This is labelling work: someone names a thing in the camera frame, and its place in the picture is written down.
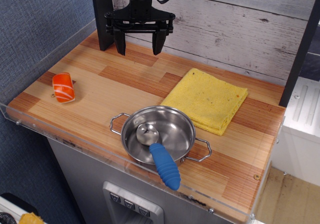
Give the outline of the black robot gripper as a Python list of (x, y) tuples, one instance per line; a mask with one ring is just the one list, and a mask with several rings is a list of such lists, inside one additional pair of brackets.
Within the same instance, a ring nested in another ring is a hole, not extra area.
[(105, 13), (106, 32), (114, 37), (117, 52), (126, 55), (125, 33), (152, 33), (154, 55), (161, 53), (166, 36), (173, 33), (173, 13), (158, 10), (153, 0), (129, 0), (129, 4), (112, 13)]

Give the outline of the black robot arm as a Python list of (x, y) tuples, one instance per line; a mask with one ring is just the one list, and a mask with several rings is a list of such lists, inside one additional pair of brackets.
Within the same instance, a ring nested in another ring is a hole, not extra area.
[[(161, 53), (166, 37), (173, 33), (175, 14), (152, 7), (153, 0), (129, 0), (120, 10), (105, 13), (106, 32), (114, 39), (117, 51), (126, 54), (126, 34), (152, 34), (154, 55)], [(157, 0), (165, 4), (169, 0)]]

